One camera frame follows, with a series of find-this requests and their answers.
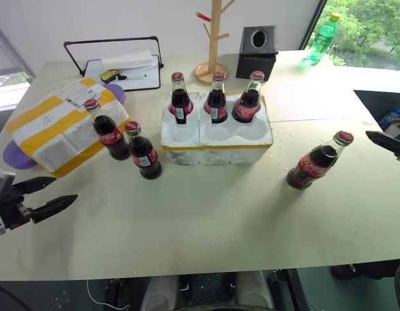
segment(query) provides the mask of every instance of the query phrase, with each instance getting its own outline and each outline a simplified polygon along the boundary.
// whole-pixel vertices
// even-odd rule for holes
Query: red bottle cap
[[[215,81],[223,81],[224,79],[226,79],[226,74],[218,71],[214,73],[213,79]]]
[[[134,135],[138,134],[141,131],[140,125],[137,121],[128,121],[127,124],[125,124],[125,131]]]
[[[339,131],[334,135],[334,140],[342,146],[348,146],[354,140],[354,136],[351,133]]]
[[[88,99],[83,105],[85,106],[86,110],[99,106],[98,101],[95,99]]]
[[[354,136],[353,136],[353,134],[351,134],[351,133],[347,133],[347,132],[344,132],[344,131],[340,131],[340,132],[339,132],[339,135],[340,135],[340,137],[341,137],[343,140],[345,140],[345,141],[347,141],[347,142],[349,142],[349,143],[352,143],[353,140],[354,140]]]
[[[182,73],[177,72],[177,73],[172,74],[173,81],[180,81],[182,79],[184,79],[184,75]]]
[[[265,78],[265,74],[263,72],[261,72],[260,70],[255,70],[250,74],[250,78],[263,80]]]

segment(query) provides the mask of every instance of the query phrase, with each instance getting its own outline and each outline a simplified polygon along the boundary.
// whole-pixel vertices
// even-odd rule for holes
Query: window
[[[3,75],[0,76],[0,87],[27,83],[26,79],[27,79],[27,74],[25,72]]]
[[[335,65],[400,70],[400,0],[327,0],[306,49],[334,12],[342,14],[328,51]]]

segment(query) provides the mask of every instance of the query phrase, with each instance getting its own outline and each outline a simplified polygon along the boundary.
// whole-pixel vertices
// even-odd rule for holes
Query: cable
[[[395,296],[397,297],[397,302],[399,303],[399,308],[400,308],[400,265],[395,271],[394,287],[395,287]]]
[[[119,308],[119,307],[117,307],[117,306],[110,305],[109,303],[100,303],[100,302],[96,301],[96,300],[94,299],[94,297],[92,297],[91,292],[89,291],[88,280],[86,280],[86,289],[87,289],[87,291],[88,291],[88,296],[89,296],[89,298],[91,298],[91,300],[92,300],[94,303],[96,303],[97,305],[100,305],[100,306],[108,306],[109,308],[112,308],[112,309],[114,309],[114,310],[125,310],[125,311],[128,311],[129,305],[126,305],[126,306],[123,306],[122,308]]]
[[[1,286],[0,286],[0,292],[4,293],[6,296],[12,298],[12,300],[14,302],[16,302],[19,306],[21,306],[26,311],[33,311],[33,309],[31,309],[28,305],[26,305],[24,302],[22,302],[22,300],[20,300],[15,295],[13,295],[12,293],[10,293],[8,290],[4,289]]]

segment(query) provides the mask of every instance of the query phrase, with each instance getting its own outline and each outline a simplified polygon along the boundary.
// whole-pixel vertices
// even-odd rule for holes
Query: wooden coat stand
[[[210,40],[210,45],[208,48],[208,62],[201,63],[194,69],[194,75],[198,79],[198,81],[206,84],[211,84],[213,82],[213,74],[215,72],[221,71],[225,73],[227,76],[228,69],[222,65],[221,63],[217,63],[217,44],[218,41],[227,38],[228,34],[219,35],[220,28],[220,16],[224,13],[224,11],[233,4],[235,0],[230,0],[223,8],[221,7],[221,0],[212,0],[212,17],[209,19],[208,17],[197,13],[196,15],[200,18],[210,21],[210,31],[208,31],[206,23],[203,23],[203,26],[206,30],[207,36]]]

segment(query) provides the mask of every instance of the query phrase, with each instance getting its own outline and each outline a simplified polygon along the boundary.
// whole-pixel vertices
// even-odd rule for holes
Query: green plastic bottle
[[[319,29],[318,34],[315,36],[311,50],[309,50],[309,54],[307,56],[307,59],[311,63],[318,63],[324,57],[325,52],[331,45],[333,38],[337,35],[337,24],[340,17],[341,14],[332,13],[329,17],[329,21],[323,24]]]

